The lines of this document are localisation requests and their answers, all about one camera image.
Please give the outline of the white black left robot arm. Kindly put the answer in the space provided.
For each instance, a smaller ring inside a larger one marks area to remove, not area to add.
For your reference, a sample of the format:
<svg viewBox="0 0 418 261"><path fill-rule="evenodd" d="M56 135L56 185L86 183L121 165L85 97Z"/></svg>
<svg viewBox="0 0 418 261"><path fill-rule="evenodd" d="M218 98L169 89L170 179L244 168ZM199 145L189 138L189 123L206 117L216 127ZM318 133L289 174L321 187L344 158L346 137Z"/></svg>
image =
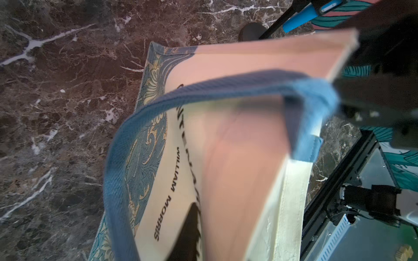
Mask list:
<svg viewBox="0 0 418 261"><path fill-rule="evenodd" d="M203 236L208 261L242 261L255 252L256 259L297 261L307 235L320 213L334 224L367 212L388 226L418 225L418 194L388 185L371 188L341 186L305 213L306 181L286 180L270 194L215 189L215 198L204 196Z"/></svg>

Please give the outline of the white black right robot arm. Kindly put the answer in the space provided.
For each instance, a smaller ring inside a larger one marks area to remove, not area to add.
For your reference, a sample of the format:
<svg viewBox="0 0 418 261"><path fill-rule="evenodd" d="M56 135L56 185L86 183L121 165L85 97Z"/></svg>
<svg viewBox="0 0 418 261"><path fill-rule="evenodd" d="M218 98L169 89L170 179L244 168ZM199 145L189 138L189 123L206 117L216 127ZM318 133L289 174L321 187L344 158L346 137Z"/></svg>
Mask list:
<svg viewBox="0 0 418 261"><path fill-rule="evenodd" d="M338 116L359 127L393 129L390 145L418 148L418 3L379 1L336 26L355 28L359 47L348 66L371 66L369 76L338 78Z"/></svg>

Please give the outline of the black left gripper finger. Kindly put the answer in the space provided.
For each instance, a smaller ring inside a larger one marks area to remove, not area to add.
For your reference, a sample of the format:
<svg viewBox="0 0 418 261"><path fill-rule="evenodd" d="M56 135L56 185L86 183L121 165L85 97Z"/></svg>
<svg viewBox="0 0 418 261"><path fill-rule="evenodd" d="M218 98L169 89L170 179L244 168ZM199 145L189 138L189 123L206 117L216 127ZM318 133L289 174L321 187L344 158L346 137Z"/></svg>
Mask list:
<svg viewBox="0 0 418 261"><path fill-rule="evenodd" d="M199 231L199 214L198 206L192 203L185 222L182 226L179 236L173 250L167 258L167 261L197 261L200 257L198 250L198 242L201 239Z"/></svg>

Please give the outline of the blue toy microphone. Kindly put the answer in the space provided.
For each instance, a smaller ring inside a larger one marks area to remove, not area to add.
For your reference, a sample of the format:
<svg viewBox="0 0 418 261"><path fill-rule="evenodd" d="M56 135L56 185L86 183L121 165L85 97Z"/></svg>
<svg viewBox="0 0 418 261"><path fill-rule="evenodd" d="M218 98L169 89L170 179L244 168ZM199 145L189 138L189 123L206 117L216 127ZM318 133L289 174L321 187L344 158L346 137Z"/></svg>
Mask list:
<svg viewBox="0 0 418 261"><path fill-rule="evenodd" d="M290 18L283 24L283 30L288 33L297 27L332 11L347 3L344 0L307 0L294 1L289 8Z"/></svg>

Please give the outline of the cream canvas tote bag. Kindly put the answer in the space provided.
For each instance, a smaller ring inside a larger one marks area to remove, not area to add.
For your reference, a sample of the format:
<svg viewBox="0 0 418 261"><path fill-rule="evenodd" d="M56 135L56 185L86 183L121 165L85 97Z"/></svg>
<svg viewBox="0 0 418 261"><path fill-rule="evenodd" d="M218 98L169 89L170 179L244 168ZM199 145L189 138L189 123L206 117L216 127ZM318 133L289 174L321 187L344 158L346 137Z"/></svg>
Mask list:
<svg viewBox="0 0 418 261"><path fill-rule="evenodd" d="M355 29L271 40L165 47L152 42L135 112L104 169L104 215L91 261L166 261L189 208L215 189L271 193L309 184L332 82L358 47Z"/></svg>

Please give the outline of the white ventilation grille strip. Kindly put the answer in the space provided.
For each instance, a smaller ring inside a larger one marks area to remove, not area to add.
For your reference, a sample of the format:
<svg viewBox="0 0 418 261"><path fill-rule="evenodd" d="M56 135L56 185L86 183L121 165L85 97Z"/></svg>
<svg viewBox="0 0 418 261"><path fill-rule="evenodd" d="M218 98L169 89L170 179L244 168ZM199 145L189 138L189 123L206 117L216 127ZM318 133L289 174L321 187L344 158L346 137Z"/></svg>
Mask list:
<svg viewBox="0 0 418 261"><path fill-rule="evenodd" d="M317 261L329 261L331 255L337 248L338 244L349 230L351 223L348 221L347 215L344 214L338 225L334 228L333 232L329 234L327 240L321 248Z"/></svg>

